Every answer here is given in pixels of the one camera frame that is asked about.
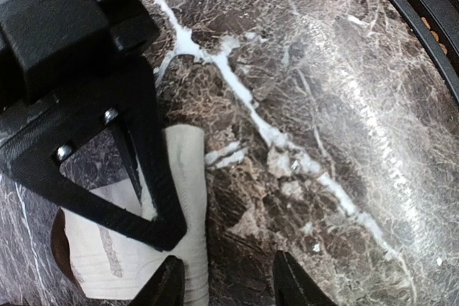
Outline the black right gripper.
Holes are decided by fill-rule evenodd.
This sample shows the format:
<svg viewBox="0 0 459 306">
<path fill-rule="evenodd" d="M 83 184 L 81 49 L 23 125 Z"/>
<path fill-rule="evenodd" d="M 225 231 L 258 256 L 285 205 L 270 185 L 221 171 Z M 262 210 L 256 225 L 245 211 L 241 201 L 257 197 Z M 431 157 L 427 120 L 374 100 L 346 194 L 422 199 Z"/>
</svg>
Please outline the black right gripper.
<svg viewBox="0 0 459 306">
<path fill-rule="evenodd" d="M 158 36 L 141 0 L 1 0 L 1 107 L 36 102 Z"/>
</svg>

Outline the white brown striped sock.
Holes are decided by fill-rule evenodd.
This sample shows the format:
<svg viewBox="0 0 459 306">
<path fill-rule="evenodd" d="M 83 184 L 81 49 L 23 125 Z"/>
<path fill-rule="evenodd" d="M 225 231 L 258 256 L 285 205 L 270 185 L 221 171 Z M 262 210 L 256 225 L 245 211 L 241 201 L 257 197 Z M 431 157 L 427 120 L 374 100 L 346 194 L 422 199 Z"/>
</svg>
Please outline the white brown striped sock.
<svg viewBox="0 0 459 306">
<path fill-rule="evenodd" d="M 185 305 L 208 305 L 204 131 L 173 125 L 164 133 L 187 225 L 186 235 L 171 254 L 184 262 Z M 67 209 L 60 209 L 55 217 L 51 246 L 64 276 L 86 297 L 99 300 L 132 300 L 169 255 Z"/>
</svg>

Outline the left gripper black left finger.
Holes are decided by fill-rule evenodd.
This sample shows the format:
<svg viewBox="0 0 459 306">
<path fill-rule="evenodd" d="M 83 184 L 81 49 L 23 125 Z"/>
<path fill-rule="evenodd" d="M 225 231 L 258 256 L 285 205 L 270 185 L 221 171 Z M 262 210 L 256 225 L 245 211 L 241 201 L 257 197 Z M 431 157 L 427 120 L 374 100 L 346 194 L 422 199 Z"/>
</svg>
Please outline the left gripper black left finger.
<svg viewBox="0 0 459 306">
<path fill-rule="evenodd" d="M 168 256 L 128 306 L 183 306 L 185 266 Z"/>
</svg>

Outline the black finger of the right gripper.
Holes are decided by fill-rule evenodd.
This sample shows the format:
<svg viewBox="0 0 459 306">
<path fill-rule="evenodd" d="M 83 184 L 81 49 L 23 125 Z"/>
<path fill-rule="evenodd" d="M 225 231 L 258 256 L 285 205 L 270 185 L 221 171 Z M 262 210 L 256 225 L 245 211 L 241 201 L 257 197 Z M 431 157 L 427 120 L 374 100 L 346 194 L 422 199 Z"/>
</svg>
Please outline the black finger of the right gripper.
<svg viewBox="0 0 459 306">
<path fill-rule="evenodd" d="M 106 204 L 100 223 L 147 245 L 177 245 L 187 225 L 169 167 L 149 63 L 137 57 L 118 65 L 107 89 L 112 94 L 101 120 L 115 138 L 134 189 L 150 196 L 155 214 L 136 216 Z"/>
<path fill-rule="evenodd" d="M 104 206 L 112 203 L 64 177 L 60 165 L 109 129 L 101 120 L 109 101 L 96 97 L 34 105 L 17 102 L 8 107 L 1 115 L 2 173 L 48 201 L 103 226 Z M 149 246 L 171 251 L 176 245 Z"/>
</svg>

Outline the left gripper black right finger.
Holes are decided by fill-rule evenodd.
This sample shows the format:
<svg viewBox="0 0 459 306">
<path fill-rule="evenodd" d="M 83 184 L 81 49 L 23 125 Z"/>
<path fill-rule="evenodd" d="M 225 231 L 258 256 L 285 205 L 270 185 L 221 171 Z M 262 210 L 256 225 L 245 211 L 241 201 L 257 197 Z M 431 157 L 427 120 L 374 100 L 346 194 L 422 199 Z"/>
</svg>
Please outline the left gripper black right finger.
<svg viewBox="0 0 459 306">
<path fill-rule="evenodd" d="M 336 306 L 289 252 L 275 254 L 273 286 L 276 305 Z"/>
</svg>

